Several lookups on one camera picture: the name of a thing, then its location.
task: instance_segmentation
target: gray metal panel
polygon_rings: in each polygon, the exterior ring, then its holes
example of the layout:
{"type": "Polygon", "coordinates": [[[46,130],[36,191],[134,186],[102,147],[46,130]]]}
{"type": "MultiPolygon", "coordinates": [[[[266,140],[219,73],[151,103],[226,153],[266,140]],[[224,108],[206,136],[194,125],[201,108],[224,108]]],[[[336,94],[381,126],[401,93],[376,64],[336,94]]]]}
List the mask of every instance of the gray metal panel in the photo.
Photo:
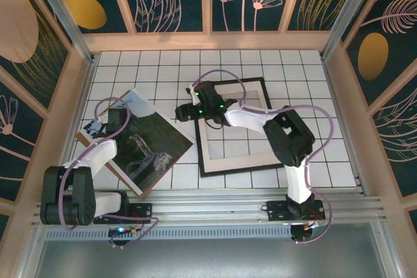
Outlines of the gray metal panel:
{"type": "Polygon", "coordinates": [[[128,249],[107,242],[45,242],[39,278],[381,278],[369,224],[333,225],[322,240],[146,240],[128,249]]]}

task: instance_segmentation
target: picture frame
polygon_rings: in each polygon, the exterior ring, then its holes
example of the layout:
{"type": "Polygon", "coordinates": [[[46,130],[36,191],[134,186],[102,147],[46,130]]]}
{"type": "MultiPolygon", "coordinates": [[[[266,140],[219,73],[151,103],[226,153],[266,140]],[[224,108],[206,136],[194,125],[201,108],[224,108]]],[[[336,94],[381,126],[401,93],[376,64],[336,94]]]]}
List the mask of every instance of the picture frame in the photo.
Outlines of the picture frame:
{"type": "MultiPolygon", "coordinates": [[[[247,91],[246,104],[272,109],[263,77],[242,79],[242,82],[247,91]]],[[[224,98],[240,99],[243,95],[242,86],[237,80],[216,81],[213,84],[217,93],[224,98]]],[[[199,119],[195,121],[195,136],[201,178],[283,167],[265,134],[240,127],[225,126],[221,130],[213,130],[204,119],[199,119]],[[246,145],[247,153],[245,148],[242,153],[233,151],[237,145],[246,145]]]]}
{"type": "MultiPolygon", "coordinates": [[[[137,90],[129,90],[121,98],[128,104],[131,117],[127,127],[116,136],[117,155],[106,167],[144,198],[195,140],[137,90]]],[[[111,107],[125,105],[116,101],[111,107]]],[[[105,131],[105,126],[94,119],[77,133],[76,138],[89,146],[93,139],[103,137],[105,131]]]]}

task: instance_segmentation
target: white grid tile floor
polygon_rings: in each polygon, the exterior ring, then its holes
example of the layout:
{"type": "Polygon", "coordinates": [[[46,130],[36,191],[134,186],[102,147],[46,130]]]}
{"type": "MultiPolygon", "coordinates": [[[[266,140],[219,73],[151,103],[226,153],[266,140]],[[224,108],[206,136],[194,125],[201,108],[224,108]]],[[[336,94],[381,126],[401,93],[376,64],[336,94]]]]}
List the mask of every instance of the white grid tile floor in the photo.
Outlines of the white grid tile floor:
{"type": "MultiPolygon", "coordinates": [[[[345,148],[338,117],[317,51],[298,50],[193,50],[193,51],[105,51],[101,53],[94,82],[85,106],[80,127],[94,118],[94,107],[108,96],[121,96],[136,88],[169,118],[175,119],[175,108],[190,101],[185,88],[201,74],[222,68],[238,77],[260,77],[273,108],[284,105],[314,104],[334,118],[334,140],[320,153],[310,167],[311,184],[317,188],[351,188],[355,179],[345,148]]],[[[227,74],[213,73],[203,80],[232,79],[227,74]]],[[[259,102],[248,100],[249,105],[259,102]]],[[[322,113],[297,110],[316,137],[313,149],[326,139],[329,124],[322,113]]],[[[192,121],[179,127],[195,138],[192,121]]],[[[208,131],[212,158],[263,153],[268,149],[265,135],[240,128],[208,131]]],[[[74,155],[84,147],[77,142],[74,155]]],[[[285,169],[246,172],[200,178],[197,145],[191,147],[154,189],[223,189],[223,188],[286,188],[285,169]]],[[[97,189],[126,189],[107,169],[94,179],[97,189]]]]}

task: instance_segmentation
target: yellow circle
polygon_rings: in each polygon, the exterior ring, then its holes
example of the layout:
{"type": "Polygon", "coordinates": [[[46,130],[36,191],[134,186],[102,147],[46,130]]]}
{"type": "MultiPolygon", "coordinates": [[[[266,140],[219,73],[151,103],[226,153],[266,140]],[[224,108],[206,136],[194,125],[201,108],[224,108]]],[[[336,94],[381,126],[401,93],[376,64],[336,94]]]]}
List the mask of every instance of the yellow circle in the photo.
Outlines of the yellow circle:
{"type": "Polygon", "coordinates": [[[107,22],[106,12],[97,0],[64,0],[78,26],[99,29],[107,22]]]}
{"type": "Polygon", "coordinates": [[[388,59],[388,42],[379,33],[367,35],[359,48],[358,66],[360,75],[373,81],[384,70],[388,59]]]}
{"type": "Polygon", "coordinates": [[[38,46],[38,20],[29,0],[0,0],[0,56],[28,61],[38,46]]]}

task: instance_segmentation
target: cable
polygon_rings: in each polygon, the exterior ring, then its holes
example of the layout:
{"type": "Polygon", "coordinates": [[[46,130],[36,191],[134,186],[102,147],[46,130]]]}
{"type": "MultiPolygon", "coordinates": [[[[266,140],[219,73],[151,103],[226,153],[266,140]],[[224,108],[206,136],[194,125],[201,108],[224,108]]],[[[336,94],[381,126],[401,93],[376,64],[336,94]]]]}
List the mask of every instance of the cable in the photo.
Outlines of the cable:
{"type": "MultiPolygon", "coordinates": [[[[148,235],[148,233],[156,226],[156,224],[160,223],[160,220],[157,217],[125,217],[125,216],[118,216],[118,215],[112,215],[112,214],[104,214],[104,215],[102,215],[102,217],[125,219],[127,221],[155,221],[145,232],[143,232],[143,234],[141,234],[135,240],[129,241],[128,243],[126,243],[124,245],[121,245],[120,246],[121,249],[123,249],[125,247],[130,247],[130,246],[138,243],[138,241],[140,241],[140,239],[142,239],[143,237],[145,237],[146,235],[148,235]]],[[[110,243],[112,244],[113,247],[116,247],[116,245],[115,245],[115,243],[113,241],[113,239],[114,239],[114,237],[116,237],[116,235],[118,235],[117,232],[115,232],[110,237],[110,243]]]]}
{"type": "Polygon", "coordinates": [[[321,237],[323,237],[326,232],[328,231],[328,229],[330,228],[330,225],[332,224],[333,221],[333,208],[332,205],[330,204],[330,201],[321,193],[318,193],[317,191],[315,191],[312,186],[310,185],[309,179],[308,179],[308,174],[309,174],[309,163],[310,161],[318,154],[320,153],[322,150],[324,150],[324,148],[329,144],[329,142],[332,140],[333,138],[333,133],[334,133],[334,123],[333,123],[333,119],[330,116],[330,114],[327,113],[327,111],[325,111],[324,109],[322,109],[321,107],[317,107],[315,105],[293,105],[291,107],[284,107],[282,109],[278,109],[278,110],[262,110],[262,109],[252,109],[250,107],[246,107],[243,104],[243,101],[246,99],[246,88],[245,85],[243,84],[242,80],[237,77],[234,73],[227,71],[227,70],[211,70],[208,71],[207,73],[204,73],[202,76],[200,76],[196,81],[194,81],[194,83],[192,84],[192,87],[196,86],[202,78],[204,78],[205,76],[211,74],[211,73],[215,73],[215,72],[224,72],[227,73],[231,76],[233,76],[242,86],[243,89],[243,97],[239,100],[239,106],[240,108],[242,108],[245,111],[248,112],[252,112],[252,113],[259,113],[259,114],[266,114],[266,115],[276,115],[279,113],[283,113],[283,112],[287,112],[287,111],[291,111],[294,109],[313,109],[316,110],[322,114],[325,115],[325,117],[328,119],[329,123],[330,123],[330,133],[328,138],[326,139],[326,141],[323,143],[322,146],[320,146],[315,152],[313,152],[307,159],[306,162],[304,164],[304,180],[306,181],[306,186],[307,188],[315,195],[322,197],[323,200],[327,203],[328,205],[328,210],[329,210],[329,217],[328,217],[328,223],[326,225],[326,228],[323,230],[323,232],[316,238],[310,240],[310,241],[306,241],[306,242],[302,242],[303,244],[307,244],[307,243],[311,243],[314,241],[317,241],[318,239],[320,239],[321,237]]]}
{"type": "Polygon", "coordinates": [[[213,130],[220,130],[220,129],[222,129],[222,128],[223,128],[223,125],[221,125],[219,128],[216,128],[216,127],[211,126],[211,125],[209,124],[209,122],[207,122],[207,120],[206,120],[206,119],[204,119],[204,121],[206,122],[207,126],[208,126],[209,128],[212,128],[213,130]]]}
{"type": "Polygon", "coordinates": [[[100,104],[102,104],[103,102],[105,102],[105,101],[108,101],[108,100],[116,100],[116,101],[120,101],[120,102],[122,102],[125,106],[126,106],[126,111],[127,111],[127,117],[126,117],[126,120],[125,120],[125,122],[124,122],[124,124],[122,125],[122,127],[120,127],[120,129],[119,130],[117,130],[116,132],[114,132],[114,133],[112,133],[111,135],[109,135],[109,136],[107,136],[107,137],[105,137],[105,138],[103,138],[103,139],[101,139],[101,140],[99,140],[99,141],[97,141],[96,143],[94,143],[93,145],[91,145],[90,147],[88,147],[87,149],[85,149],[85,151],[84,152],[82,152],[79,156],[78,156],[78,158],[73,162],[73,163],[71,163],[71,165],[66,169],[66,171],[65,171],[65,173],[64,173],[64,176],[63,176],[63,178],[62,178],[62,180],[61,180],[61,185],[59,186],[59,194],[58,194],[58,215],[59,215],[59,222],[61,223],[61,226],[64,228],[64,229],[66,229],[67,231],[72,231],[72,230],[74,230],[75,228],[76,228],[76,226],[74,225],[72,228],[70,228],[70,227],[68,227],[68,225],[65,223],[65,218],[64,218],[64,209],[63,209],[63,199],[64,199],[64,188],[65,188],[65,182],[66,182],[66,180],[67,180],[67,178],[68,178],[68,176],[69,176],[69,174],[70,174],[70,172],[71,172],[71,170],[78,164],[78,163],[81,163],[81,161],[82,161],[82,159],[90,152],[90,151],[92,151],[94,148],[96,148],[96,146],[98,146],[98,145],[100,145],[100,144],[102,144],[104,141],[107,141],[107,140],[109,140],[109,139],[111,139],[111,138],[114,138],[115,136],[117,136],[118,134],[120,134],[124,129],[125,129],[125,127],[128,125],[128,123],[129,123],[129,120],[130,120],[130,115],[131,115],[131,113],[130,113],[130,110],[129,110],[129,107],[128,107],[128,104],[127,104],[127,102],[125,102],[123,99],[121,99],[121,98],[116,98],[116,97],[109,97],[109,98],[105,98],[105,99],[103,99],[103,100],[100,100],[98,103],[97,103],[97,105],[96,105],[96,107],[95,107],[95,109],[94,109],[94,116],[95,116],[95,118],[98,118],[97,117],[97,109],[98,109],[98,106],[100,105],[100,104]]]}

